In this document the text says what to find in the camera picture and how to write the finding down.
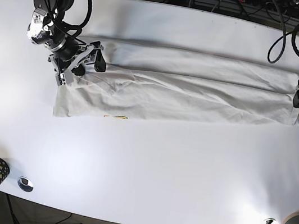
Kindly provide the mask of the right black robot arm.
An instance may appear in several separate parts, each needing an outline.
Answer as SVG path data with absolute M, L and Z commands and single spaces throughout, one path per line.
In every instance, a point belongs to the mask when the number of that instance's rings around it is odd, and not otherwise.
M 64 22 L 66 11 L 75 0 L 33 0 L 34 11 L 28 26 L 27 37 L 36 45 L 43 45 L 51 54 L 58 86 L 74 81 L 85 74 L 85 66 L 92 65 L 96 72 L 106 71 L 103 46 L 100 41 L 86 43 L 79 39 L 92 15 L 92 0 L 87 0 L 87 14 L 81 24 Z

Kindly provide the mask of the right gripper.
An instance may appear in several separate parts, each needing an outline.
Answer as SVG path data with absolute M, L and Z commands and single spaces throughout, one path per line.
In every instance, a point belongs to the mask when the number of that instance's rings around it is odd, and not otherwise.
M 74 76 L 83 76 L 87 65 L 93 65 L 96 72 L 106 71 L 107 65 L 102 56 L 103 45 L 100 41 L 80 45 L 77 40 L 65 35 L 57 46 L 49 49 L 52 54 L 48 61 L 54 66 L 58 86 L 71 84 Z

